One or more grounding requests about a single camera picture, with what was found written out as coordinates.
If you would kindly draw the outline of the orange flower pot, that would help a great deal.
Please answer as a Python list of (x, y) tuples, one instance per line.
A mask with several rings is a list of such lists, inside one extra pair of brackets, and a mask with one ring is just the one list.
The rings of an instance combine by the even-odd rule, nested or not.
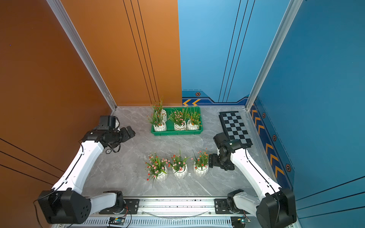
[(209, 154), (207, 149), (194, 155), (194, 172), (198, 177), (203, 177), (208, 173), (208, 164)]
[(188, 109), (187, 130), (199, 130), (201, 127), (201, 114), (196, 108)]

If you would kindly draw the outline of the pink flower pot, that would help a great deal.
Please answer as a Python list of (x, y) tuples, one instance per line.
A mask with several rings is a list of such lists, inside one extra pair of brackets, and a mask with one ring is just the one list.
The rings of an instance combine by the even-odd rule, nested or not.
[(179, 154), (174, 154), (171, 157), (171, 160), (169, 161), (169, 165), (173, 170), (173, 174), (177, 179), (184, 179), (187, 175), (187, 160), (189, 157), (182, 156), (181, 151), (179, 151)]
[(172, 112), (169, 115), (169, 119), (173, 122), (175, 131), (187, 130), (186, 120), (188, 119), (188, 109), (173, 108)]
[(168, 178), (169, 160), (157, 155), (157, 153), (150, 154), (148, 161), (145, 162), (147, 169), (147, 181), (164, 182)]

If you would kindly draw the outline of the red flower pot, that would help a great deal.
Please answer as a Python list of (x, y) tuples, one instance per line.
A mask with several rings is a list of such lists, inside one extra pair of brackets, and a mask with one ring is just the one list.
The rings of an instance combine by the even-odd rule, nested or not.
[(158, 112), (154, 112), (149, 117), (149, 123), (152, 124), (155, 132), (163, 132), (167, 130), (167, 126), (165, 121), (163, 120), (163, 116)]
[(163, 121), (167, 122), (167, 112), (164, 110), (163, 107), (163, 98), (160, 98), (159, 101), (155, 101), (155, 103), (152, 105), (152, 108), (154, 110), (154, 113), (158, 113), (159, 116), (163, 118)]

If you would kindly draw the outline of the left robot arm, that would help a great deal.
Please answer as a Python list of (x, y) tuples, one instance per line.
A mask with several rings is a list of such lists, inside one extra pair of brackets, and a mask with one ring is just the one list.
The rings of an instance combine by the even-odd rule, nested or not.
[(107, 191), (94, 197), (85, 197), (82, 192), (99, 155), (104, 150), (119, 152), (121, 143), (135, 135), (131, 126), (120, 127), (116, 116), (100, 117), (98, 126), (81, 139), (80, 148), (62, 177), (35, 200), (48, 224), (82, 224), (96, 212), (131, 213), (121, 191)]

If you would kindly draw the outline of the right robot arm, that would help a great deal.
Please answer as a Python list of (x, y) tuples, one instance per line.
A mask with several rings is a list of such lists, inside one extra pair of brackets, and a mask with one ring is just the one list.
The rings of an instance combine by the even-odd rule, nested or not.
[(225, 133), (213, 138), (218, 153), (209, 155), (209, 167), (225, 171), (238, 168), (256, 192), (251, 196), (238, 189), (228, 193), (226, 203), (217, 203), (217, 212), (249, 213), (263, 228), (285, 228), (297, 221), (295, 195), (271, 179), (254, 161), (240, 140), (229, 140)]

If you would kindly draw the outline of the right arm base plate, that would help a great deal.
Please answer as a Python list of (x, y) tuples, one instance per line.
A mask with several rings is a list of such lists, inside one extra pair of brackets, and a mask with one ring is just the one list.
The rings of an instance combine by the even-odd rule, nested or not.
[(249, 215), (248, 212), (244, 210), (238, 210), (237, 212), (233, 212), (228, 205), (227, 199), (214, 199), (214, 208), (216, 214), (246, 214)]

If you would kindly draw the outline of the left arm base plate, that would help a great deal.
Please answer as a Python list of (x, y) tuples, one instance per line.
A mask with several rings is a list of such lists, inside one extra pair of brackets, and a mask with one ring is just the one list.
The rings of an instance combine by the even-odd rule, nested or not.
[(103, 209), (99, 212), (100, 215), (119, 215), (132, 214), (136, 215), (139, 208), (139, 199), (124, 199), (124, 207), (114, 206), (112, 208)]

